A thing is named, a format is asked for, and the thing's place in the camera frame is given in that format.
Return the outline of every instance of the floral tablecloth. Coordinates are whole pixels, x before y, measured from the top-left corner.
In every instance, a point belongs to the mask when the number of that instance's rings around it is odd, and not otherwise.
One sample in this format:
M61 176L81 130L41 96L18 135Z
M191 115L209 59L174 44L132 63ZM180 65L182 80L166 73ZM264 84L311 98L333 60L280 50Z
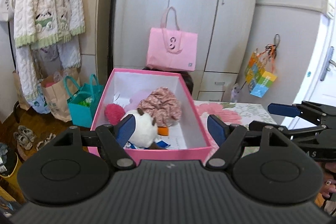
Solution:
M210 114L216 115L226 124L241 124L247 128L250 122L254 120L267 123L276 123L269 113L263 108L263 106L259 104L217 103L202 101L194 101L194 104L201 118L203 126L206 129L211 146L213 147L210 154L208 155L208 158L211 157L218 149L218 145L207 131L207 119ZM247 147L245 148L243 156L254 153L256 151L258 151L258 147Z

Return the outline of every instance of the white plush toy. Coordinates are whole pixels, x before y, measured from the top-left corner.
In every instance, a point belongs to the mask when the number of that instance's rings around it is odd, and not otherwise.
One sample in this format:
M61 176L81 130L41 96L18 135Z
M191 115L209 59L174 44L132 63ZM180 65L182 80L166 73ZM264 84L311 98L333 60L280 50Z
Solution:
M150 147L158 134L158 125L155 118L152 118L148 113L144 113L140 108L128 111L123 118L129 114L135 117L135 131L129 142L141 148Z

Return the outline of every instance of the hand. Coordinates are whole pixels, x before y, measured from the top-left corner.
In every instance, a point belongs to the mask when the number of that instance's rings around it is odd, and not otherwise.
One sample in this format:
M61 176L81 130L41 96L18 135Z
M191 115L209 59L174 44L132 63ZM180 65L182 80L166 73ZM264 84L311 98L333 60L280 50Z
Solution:
M333 173L336 173L336 162L328 162L325 164L325 168L330 170ZM320 193L322 196L325 198L330 198L330 193L336 193L336 180L334 180L334 177L331 174L328 174L324 172L324 177L323 177L323 186L320 189Z

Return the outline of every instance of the sandal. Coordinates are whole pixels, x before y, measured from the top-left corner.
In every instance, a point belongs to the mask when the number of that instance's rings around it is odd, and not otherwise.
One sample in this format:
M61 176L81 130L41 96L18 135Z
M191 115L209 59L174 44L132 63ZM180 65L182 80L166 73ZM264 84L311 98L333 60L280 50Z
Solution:
M56 137L55 134L50 133L49 137L47 137L44 141L40 141L36 145L36 151L39 151L41 148L45 147L45 145L47 145L55 137Z
M31 141L32 143L34 142L36 135L31 129L25 126L18 126L17 131L19 132L19 134L26 135L29 141Z

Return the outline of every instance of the sneaker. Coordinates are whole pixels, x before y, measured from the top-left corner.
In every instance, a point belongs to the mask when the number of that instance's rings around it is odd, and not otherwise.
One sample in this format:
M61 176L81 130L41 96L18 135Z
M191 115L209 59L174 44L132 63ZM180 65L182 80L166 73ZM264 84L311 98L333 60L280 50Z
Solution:
M32 143L34 142L36 135L29 128L26 128L25 126L18 126L17 131L19 132L19 134L26 135L29 141L31 141Z
M29 138L18 132L14 132L14 139L17 140L18 144L21 145L25 150L30 150L33 147L33 143L29 140Z

